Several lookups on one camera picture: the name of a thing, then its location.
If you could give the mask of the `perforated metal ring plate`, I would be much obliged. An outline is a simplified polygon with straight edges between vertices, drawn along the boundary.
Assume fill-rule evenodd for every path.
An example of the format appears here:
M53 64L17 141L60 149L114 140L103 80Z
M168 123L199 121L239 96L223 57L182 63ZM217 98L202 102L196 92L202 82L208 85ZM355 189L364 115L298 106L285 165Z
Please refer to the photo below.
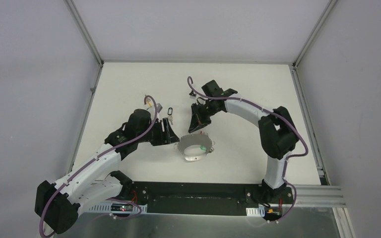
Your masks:
M200 146L206 147L207 151L202 151ZM215 150L214 146L215 142L211 140L208 134L199 132L182 136L180 141L174 145L174 149L186 162L197 162L212 153Z

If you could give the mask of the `key with black tag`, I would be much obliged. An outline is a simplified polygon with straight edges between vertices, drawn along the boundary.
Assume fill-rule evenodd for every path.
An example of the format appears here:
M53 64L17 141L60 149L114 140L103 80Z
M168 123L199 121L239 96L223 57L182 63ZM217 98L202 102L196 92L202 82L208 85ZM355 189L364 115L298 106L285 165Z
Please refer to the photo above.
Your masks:
M168 115L167 118L170 125L173 125L174 123L173 123L173 108L172 107L168 108L167 115Z

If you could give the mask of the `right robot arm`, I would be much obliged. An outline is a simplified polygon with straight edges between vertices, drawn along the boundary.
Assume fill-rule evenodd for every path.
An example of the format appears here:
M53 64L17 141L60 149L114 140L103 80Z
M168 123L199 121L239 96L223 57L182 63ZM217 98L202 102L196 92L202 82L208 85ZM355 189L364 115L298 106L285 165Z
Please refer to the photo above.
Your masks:
M268 205L280 199L287 186L284 179L286 162L300 141L300 136L285 107L265 109L241 97L234 89L223 90L215 80L202 87L203 93L192 90L190 95L202 99L191 104L188 132L211 124L211 117L225 112L237 115L259 129L261 147L267 155L267 168L260 188L251 193L253 201Z

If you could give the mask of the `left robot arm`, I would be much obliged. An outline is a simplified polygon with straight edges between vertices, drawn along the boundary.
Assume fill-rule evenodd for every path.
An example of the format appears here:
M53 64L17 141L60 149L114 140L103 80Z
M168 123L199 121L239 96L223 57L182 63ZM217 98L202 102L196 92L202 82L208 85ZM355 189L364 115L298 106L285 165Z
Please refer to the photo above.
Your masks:
M127 200L131 196L132 180L121 171L114 171L140 143L151 146L179 142L167 118L158 119L144 109L136 109L122 126L111 132L87 162L67 175L37 187L35 213L40 217L40 235L46 237L43 225L53 234L69 230L93 205L116 197Z

